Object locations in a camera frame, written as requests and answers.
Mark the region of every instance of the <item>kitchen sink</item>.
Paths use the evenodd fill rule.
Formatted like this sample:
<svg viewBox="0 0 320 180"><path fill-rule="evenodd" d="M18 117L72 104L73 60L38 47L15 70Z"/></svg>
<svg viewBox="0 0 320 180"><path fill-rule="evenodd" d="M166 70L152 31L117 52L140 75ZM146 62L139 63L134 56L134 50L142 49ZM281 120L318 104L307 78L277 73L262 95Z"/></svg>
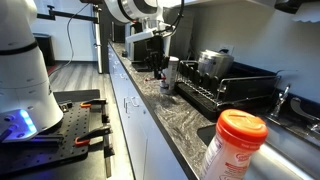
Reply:
<svg viewBox="0 0 320 180"><path fill-rule="evenodd" d="M268 118L261 118L267 123L268 137L253 154L245 179L318 179L319 150ZM215 127L213 124L197 130L207 146L215 135Z"/></svg>

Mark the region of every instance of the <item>dish drying rack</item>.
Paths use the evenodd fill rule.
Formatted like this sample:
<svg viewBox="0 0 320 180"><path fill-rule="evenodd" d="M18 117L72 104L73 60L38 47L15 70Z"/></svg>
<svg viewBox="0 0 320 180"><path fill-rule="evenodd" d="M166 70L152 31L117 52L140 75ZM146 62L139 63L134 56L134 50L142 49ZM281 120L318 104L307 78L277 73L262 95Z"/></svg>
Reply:
<svg viewBox="0 0 320 180"><path fill-rule="evenodd" d="M197 61L180 61L175 90L208 120L215 121L227 108L245 110L259 100L271 100L281 79L276 73L233 62L219 79L200 76Z"/></svg>

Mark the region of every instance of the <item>orange lid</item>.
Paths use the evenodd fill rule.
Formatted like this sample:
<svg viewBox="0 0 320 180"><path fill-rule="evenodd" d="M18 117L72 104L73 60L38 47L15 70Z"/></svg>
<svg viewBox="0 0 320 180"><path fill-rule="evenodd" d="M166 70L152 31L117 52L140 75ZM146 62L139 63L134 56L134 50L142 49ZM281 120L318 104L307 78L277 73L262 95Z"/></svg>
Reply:
<svg viewBox="0 0 320 180"><path fill-rule="evenodd" d="M228 109L220 114L217 131L229 142L243 140L248 143L263 144L268 135L268 129L263 120L236 109Z"/></svg>

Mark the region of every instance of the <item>faucet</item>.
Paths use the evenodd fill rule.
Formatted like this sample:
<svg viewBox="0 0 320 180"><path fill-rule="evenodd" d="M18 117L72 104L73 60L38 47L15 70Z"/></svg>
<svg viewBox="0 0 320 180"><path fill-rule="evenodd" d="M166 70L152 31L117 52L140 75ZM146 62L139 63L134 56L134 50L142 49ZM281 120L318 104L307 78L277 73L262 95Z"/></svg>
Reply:
<svg viewBox="0 0 320 180"><path fill-rule="evenodd" d="M308 120L309 125L307 126L311 131L320 134L320 118L307 114L300 107L301 100L297 97L291 99L291 108L297 114L303 116Z"/></svg>
<svg viewBox="0 0 320 180"><path fill-rule="evenodd" d="M277 100L276 106L270 114L272 117L277 118L279 116L281 105L286 101L286 98L288 97L290 86L291 85L288 84L284 92L279 93L279 99Z"/></svg>

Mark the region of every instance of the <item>plastic container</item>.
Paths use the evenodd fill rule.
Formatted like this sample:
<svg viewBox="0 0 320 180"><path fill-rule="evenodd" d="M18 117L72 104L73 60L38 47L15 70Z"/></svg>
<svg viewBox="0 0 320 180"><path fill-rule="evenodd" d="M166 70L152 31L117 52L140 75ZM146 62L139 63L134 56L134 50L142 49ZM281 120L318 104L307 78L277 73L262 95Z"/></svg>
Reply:
<svg viewBox="0 0 320 180"><path fill-rule="evenodd" d="M236 109L223 111L205 153L200 179L243 179L251 155L267 135L266 124L259 117Z"/></svg>
<svg viewBox="0 0 320 180"><path fill-rule="evenodd" d="M160 82L160 92L162 94L172 94L174 90L174 83L176 82L178 65L179 59L177 57L170 56L168 68L163 70L166 80Z"/></svg>

